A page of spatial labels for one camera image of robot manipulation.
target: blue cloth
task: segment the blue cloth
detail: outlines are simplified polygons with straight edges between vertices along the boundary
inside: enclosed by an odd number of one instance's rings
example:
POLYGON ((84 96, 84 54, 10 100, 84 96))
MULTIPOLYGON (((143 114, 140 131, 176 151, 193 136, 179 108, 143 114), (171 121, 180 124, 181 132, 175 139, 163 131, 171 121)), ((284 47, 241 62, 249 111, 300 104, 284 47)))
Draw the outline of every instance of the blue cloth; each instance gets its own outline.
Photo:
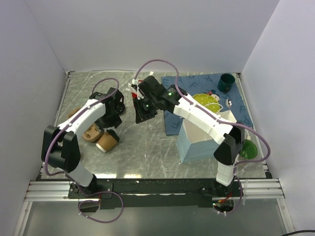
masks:
MULTIPOLYGON (((218 82, 221 74, 209 75, 191 75, 182 76, 178 78, 178 86, 187 91, 191 96, 197 93, 213 92, 220 97, 219 103, 223 106, 222 112, 228 110, 225 105, 226 99, 232 101, 231 111, 237 121, 252 127, 252 121, 242 100, 240 92, 236 86, 233 85, 228 93, 220 92, 218 89, 218 82)), ((175 84, 174 76, 162 77, 162 84, 168 88, 170 85, 175 84)), ((178 135, 182 126, 183 119, 177 115, 171 114, 168 111, 164 112, 165 132, 166 135, 178 135)))

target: teal mug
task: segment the teal mug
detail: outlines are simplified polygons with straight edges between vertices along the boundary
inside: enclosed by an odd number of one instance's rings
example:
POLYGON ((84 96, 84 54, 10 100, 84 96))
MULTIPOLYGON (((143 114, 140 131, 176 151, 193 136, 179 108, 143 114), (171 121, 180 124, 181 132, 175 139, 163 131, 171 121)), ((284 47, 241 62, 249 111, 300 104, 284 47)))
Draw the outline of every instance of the teal mug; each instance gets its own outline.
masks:
POLYGON ((235 78, 233 75, 222 74, 218 83, 218 89, 221 92, 227 93, 231 90, 234 83, 235 83, 235 78))

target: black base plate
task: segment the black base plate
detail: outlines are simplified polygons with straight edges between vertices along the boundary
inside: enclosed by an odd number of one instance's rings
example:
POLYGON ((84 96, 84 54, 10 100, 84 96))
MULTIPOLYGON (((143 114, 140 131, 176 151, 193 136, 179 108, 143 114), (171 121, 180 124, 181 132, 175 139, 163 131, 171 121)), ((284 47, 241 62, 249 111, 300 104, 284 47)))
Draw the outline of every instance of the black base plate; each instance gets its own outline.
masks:
MULTIPOLYGON (((74 184, 69 191, 70 199, 84 199, 74 184)), ((225 187, 214 178, 198 179, 98 179, 97 191, 118 193, 125 207, 169 207, 199 206, 212 207, 213 197, 240 196, 237 181, 225 187)), ((112 194, 96 195, 89 198, 101 199, 100 209, 121 207, 117 196, 112 194)))

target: yellow bowl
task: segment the yellow bowl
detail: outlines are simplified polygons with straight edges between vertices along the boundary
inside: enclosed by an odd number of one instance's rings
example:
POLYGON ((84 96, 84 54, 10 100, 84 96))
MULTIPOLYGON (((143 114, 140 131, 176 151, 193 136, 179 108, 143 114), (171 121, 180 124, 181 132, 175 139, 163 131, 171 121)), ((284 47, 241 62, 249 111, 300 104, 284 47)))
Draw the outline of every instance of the yellow bowl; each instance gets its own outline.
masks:
POLYGON ((218 111, 220 111, 221 107, 218 101, 214 97, 207 95, 205 93, 195 94, 192 97, 208 110, 214 113, 217 113, 218 111))

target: white box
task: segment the white box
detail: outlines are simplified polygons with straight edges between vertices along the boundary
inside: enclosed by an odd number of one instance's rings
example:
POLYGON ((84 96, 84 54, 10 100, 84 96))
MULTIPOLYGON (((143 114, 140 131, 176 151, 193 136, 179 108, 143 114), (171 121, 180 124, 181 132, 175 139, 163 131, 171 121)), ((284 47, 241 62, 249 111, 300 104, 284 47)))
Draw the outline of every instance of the white box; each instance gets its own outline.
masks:
MULTIPOLYGON (((236 122, 231 111, 218 114, 224 119, 236 122)), ((176 145, 183 164, 214 157, 213 153, 219 146, 210 135, 186 119, 183 120, 176 145)))

